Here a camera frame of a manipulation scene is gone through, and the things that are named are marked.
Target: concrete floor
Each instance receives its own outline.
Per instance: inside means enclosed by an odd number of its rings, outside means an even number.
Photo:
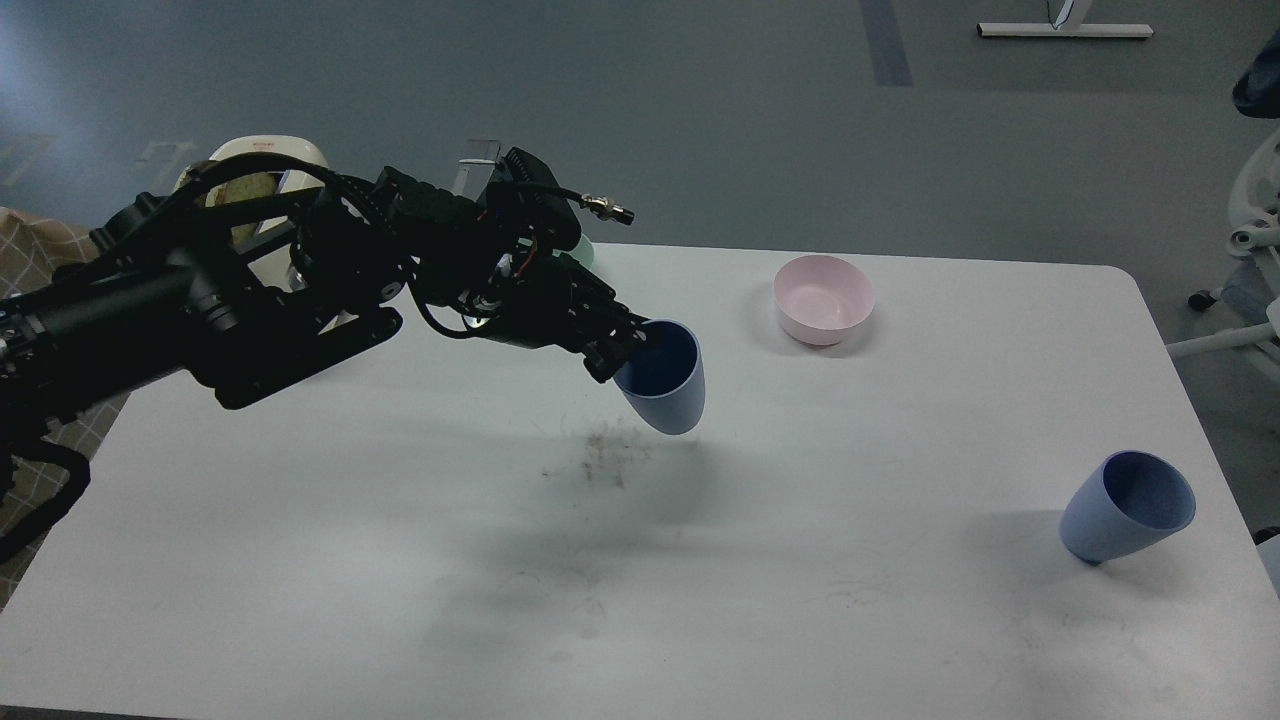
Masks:
[[[1231,270],[1226,195],[1276,123],[1230,90],[1280,13],[1101,0],[1155,38],[1037,41],[974,26],[1039,0],[943,5],[10,0],[0,204],[97,225],[250,133],[448,186],[493,137],[636,210],[596,241],[1108,264],[1166,340],[1235,322],[1184,300]],[[1280,524],[1280,387],[1231,354],[1179,369],[1247,524]]]

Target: blue cup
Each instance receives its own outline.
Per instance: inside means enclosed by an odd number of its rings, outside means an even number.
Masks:
[[[1153,544],[1194,516],[1187,478],[1155,455],[1130,450],[1107,457],[1075,491],[1059,536],[1071,553],[1097,565]]]
[[[675,320],[648,320],[655,342],[631,355],[613,382],[653,429],[678,436],[694,429],[703,416],[707,383],[703,351],[692,331]]]

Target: plaid cloth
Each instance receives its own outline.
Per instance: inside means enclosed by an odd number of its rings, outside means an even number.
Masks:
[[[38,290],[52,282],[54,269],[68,263],[83,263],[97,255],[88,231],[60,220],[36,218],[0,208],[0,292],[3,297]],[[84,413],[69,425],[54,425],[49,438],[92,457],[106,430],[115,421],[127,396],[114,397]],[[8,532],[31,509],[47,500],[63,486],[67,471],[55,465],[19,460],[14,487],[0,503],[0,533]],[[18,580],[36,556],[40,541],[17,557],[0,565],[0,610],[18,587]]]

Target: black cable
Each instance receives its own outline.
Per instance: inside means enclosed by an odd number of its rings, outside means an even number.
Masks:
[[[14,446],[13,454],[24,460],[58,465],[68,471],[68,477],[52,497],[41,502],[40,507],[27,512],[12,530],[0,537],[0,564],[13,560],[15,555],[22,552],[22,548],[52,528],[54,523],[65,518],[76,501],[84,495],[90,480],[88,459],[69,447],[46,439],[35,439]],[[13,459],[9,459],[8,462],[8,471],[12,474]]]
[[[146,222],[147,224],[164,222],[169,213],[188,209],[189,205],[201,195],[205,195],[215,187],[233,179],[255,173],[279,172],[282,169],[300,170],[315,177],[323,182],[325,187],[333,190],[339,197],[351,202],[365,222],[369,223],[375,231],[388,237],[394,237],[396,233],[392,229],[390,220],[387,219],[387,215],[383,214],[378,205],[365,192],[348,181],[347,176],[338,174],[329,168],[315,165],[305,160],[298,160],[291,155],[280,155],[278,152],[246,152],[243,155],[233,155],[225,160],[219,160],[214,165],[196,173],[195,177],[187,182],[187,184],[179,187],[173,192],[173,195],[165,197]],[[164,236],[164,241],[169,243],[174,243],[180,240],[183,238],[177,233],[166,233]],[[122,242],[67,279],[68,282],[92,282],[100,279],[95,274],[96,272],[101,268],[113,266],[120,255],[133,250],[134,249],[131,243]]]
[[[564,188],[564,187],[559,187],[558,184],[538,184],[538,183],[534,183],[534,182],[513,182],[511,184],[513,187],[520,188],[520,190],[527,190],[530,192],[536,192],[536,193],[540,193],[540,195],[553,195],[556,197],[563,197],[566,200],[572,200],[572,201],[577,202],[579,205],[582,204],[582,193],[581,192],[577,192],[577,191],[573,191],[573,190],[568,190],[568,188]]]
[[[8,495],[9,491],[12,491],[18,484],[13,477],[14,473],[13,459],[10,457],[9,461],[3,462],[3,465],[4,466],[0,468],[0,506],[4,506],[4,496]]]
[[[445,325],[444,323],[436,320],[435,315],[431,314],[431,307],[426,304],[426,301],[424,301],[419,296],[417,286],[419,283],[416,278],[410,279],[408,293],[413,297],[413,305],[417,306],[419,314],[422,315],[422,319],[426,320],[426,324],[430,325],[433,331],[453,340],[467,340],[472,337],[480,337],[479,329],[456,331]]]

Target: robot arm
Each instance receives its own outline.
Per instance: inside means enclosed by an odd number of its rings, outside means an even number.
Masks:
[[[323,187],[204,206],[223,183],[283,170]],[[168,197],[140,195],[91,233],[97,259],[0,301],[0,443],[72,469],[65,493],[0,538],[0,562],[65,515],[88,482],[83,457],[40,439],[51,419],[69,421],[180,369],[224,407],[244,407],[389,340],[402,318],[383,305],[406,286],[447,337],[558,345],[603,383],[645,342],[645,318],[553,254],[581,236],[568,200],[603,219],[632,219],[607,199],[561,188],[520,149],[476,201],[393,168],[367,182],[268,152],[209,164]],[[279,217],[288,220],[230,242],[233,227]],[[303,281],[293,292],[248,268],[282,247]],[[445,327],[431,307],[458,311],[463,328]],[[333,325],[339,313],[353,319]]]

